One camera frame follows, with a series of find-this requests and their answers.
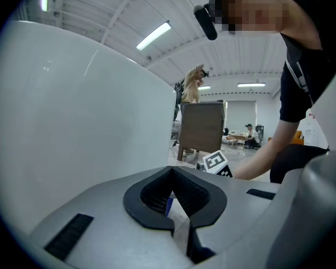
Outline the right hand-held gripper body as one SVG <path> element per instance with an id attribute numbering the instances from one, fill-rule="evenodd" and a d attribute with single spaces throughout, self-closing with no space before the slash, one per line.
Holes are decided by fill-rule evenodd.
<path id="1" fill-rule="evenodd" d="M 228 159 L 221 150 L 204 156 L 203 161 L 201 163 L 197 162 L 195 168 L 210 174 L 232 178 L 232 173 L 228 166 Z"/>

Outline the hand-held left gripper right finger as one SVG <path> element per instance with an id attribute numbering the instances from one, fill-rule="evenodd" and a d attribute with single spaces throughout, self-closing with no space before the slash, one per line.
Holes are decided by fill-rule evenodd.
<path id="1" fill-rule="evenodd" d="M 178 168 L 221 187 L 227 197 L 226 208 L 218 220 L 211 226 L 197 229 L 201 245 L 215 253 L 223 252 L 246 233 L 271 203 L 271 200 L 253 196 L 247 191 L 257 189 L 277 193 L 280 187 L 279 184 L 254 180 L 231 180 L 229 177 L 219 177 L 186 166 Z"/>

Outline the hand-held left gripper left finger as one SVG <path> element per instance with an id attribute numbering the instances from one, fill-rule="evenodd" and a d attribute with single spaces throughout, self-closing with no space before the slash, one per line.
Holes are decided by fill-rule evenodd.
<path id="1" fill-rule="evenodd" d="M 30 234 L 74 268 L 190 268 L 171 230 L 143 227 L 124 208 L 125 192 L 171 168 L 160 167 L 90 187 L 42 220 Z"/>

